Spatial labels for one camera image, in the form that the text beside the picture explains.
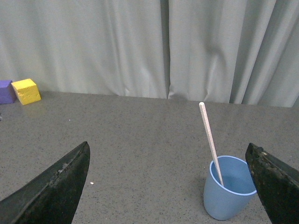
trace gray curtain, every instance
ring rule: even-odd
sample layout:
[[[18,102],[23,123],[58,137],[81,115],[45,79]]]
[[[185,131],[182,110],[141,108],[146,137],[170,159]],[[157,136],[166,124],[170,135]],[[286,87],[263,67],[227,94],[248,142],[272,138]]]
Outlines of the gray curtain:
[[[299,106],[298,0],[0,2],[0,79],[40,90]]]

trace cup rim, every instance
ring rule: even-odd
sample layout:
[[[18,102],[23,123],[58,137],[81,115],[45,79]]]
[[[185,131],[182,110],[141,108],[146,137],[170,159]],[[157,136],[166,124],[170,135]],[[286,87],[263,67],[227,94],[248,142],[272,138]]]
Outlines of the cup rim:
[[[241,160],[241,159],[239,159],[239,158],[237,158],[237,157],[234,157],[234,156],[231,156],[231,155],[221,155],[221,156],[217,156],[218,159],[221,158],[221,157],[230,157],[230,158],[233,158],[233,159],[237,159],[237,160],[239,160],[239,161],[241,161],[241,162],[243,162],[243,163],[245,163],[245,164],[247,165],[247,162],[245,162],[244,160]],[[212,178],[214,179],[214,181],[215,181],[221,188],[223,188],[224,190],[226,190],[226,191],[228,191],[228,192],[230,192],[230,193],[232,193],[232,194],[234,194],[234,195],[240,195],[240,196],[250,196],[250,195],[253,195],[253,194],[256,193],[256,189],[255,189],[254,191],[250,192],[250,193],[242,194],[242,193],[237,193],[237,192],[231,191],[231,190],[229,190],[229,189],[223,187],[223,186],[222,186],[222,185],[215,179],[214,175],[212,174],[212,164],[213,164],[213,163],[214,163],[214,161],[212,160],[211,163],[210,163],[209,172],[210,172]]]

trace plastic cup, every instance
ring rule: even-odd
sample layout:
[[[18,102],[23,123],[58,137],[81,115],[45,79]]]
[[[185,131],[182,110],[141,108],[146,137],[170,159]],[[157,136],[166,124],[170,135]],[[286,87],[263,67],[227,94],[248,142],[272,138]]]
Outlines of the plastic cup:
[[[220,184],[214,162],[206,178],[204,206],[210,216],[226,220],[235,216],[256,193],[247,163],[236,157],[218,157],[224,187]]]

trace yellow foam cube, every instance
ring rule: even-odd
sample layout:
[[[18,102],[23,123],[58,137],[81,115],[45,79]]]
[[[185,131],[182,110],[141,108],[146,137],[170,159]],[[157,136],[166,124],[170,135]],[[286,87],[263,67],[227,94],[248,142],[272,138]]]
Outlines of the yellow foam cube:
[[[41,100],[37,85],[30,78],[13,82],[11,85],[22,105]]]

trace gray countertop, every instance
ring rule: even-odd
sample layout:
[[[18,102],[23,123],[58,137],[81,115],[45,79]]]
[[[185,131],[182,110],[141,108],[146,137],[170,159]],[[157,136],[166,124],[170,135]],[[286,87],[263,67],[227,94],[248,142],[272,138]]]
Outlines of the gray countertop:
[[[91,161],[73,224],[270,223],[257,195],[227,221],[206,213],[212,156],[198,102],[41,96],[0,105],[0,200],[86,140]],[[206,110],[218,156],[244,160],[252,142],[299,169],[299,109],[206,103]]]

